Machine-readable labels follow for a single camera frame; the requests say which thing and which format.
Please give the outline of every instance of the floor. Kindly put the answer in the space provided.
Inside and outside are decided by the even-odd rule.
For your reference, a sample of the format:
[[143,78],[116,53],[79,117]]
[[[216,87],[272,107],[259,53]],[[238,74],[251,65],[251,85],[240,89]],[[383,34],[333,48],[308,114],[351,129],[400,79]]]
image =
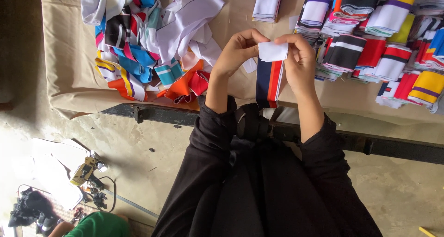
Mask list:
[[[46,96],[40,0],[5,2],[10,4],[2,11],[7,23],[1,23],[0,45],[10,47],[0,53],[3,70],[7,70],[0,73],[0,94],[2,99],[11,98],[15,109],[0,112],[0,221],[8,220],[18,185],[40,186],[29,179],[24,165],[30,153],[28,141],[34,137],[56,142],[72,138],[96,150],[110,166],[97,176],[115,178],[119,195],[159,214],[192,127],[176,129],[149,121],[138,125],[131,118],[103,114],[71,121],[61,117],[50,108]],[[443,125],[398,126],[346,114],[330,117],[341,124],[341,130],[444,144]],[[353,152],[347,152],[346,158],[353,186],[384,236],[424,236],[419,226],[444,236],[443,166]],[[121,201],[114,211],[155,224],[155,218]]]

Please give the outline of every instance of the black sleeve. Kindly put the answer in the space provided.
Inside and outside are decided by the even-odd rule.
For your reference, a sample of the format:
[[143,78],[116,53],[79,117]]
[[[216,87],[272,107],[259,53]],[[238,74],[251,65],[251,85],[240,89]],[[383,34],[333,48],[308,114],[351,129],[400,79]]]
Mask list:
[[236,102],[228,97],[228,111],[217,114],[198,97],[199,117],[190,136],[190,145],[170,194],[160,212],[152,236],[187,236],[196,207],[204,192],[222,184],[231,166],[230,142],[236,134]]
[[338,228],[351,231],[342,233],[343,236],[382,236],[347,175],[350,166],[344,158],[342,143],[336,134],[336,123],[325,115],[321,130],[301,144],[304,170]]

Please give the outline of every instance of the floor mat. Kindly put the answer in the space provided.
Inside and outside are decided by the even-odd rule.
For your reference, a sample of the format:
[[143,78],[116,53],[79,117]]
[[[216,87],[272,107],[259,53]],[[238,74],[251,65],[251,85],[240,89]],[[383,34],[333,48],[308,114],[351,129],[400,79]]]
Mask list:
[[[62,219],[67,222],[70,222],[75,210],[77,208],[82,208],[83,212],[90,214],[92,212],[99,211],[97,208],[92,208],[90,206],[86,206],[84,204],[79,203],[74,210],[64,210],[63,207],[57,203],[57,201],[52,197],[50,193],[43,192],[39,190],[40,193],[44,197],[46,197],[52,204],[54,212]],[[151,236],[153,232],[153,227],[144,223],[133,221],[129,219],[130,227],[131,227],[131,236],[132,237],[146,237]],[[22,227],[23,237],[42,237],[41,234],[36,234],[36,223],[32,223],[27,227]]]

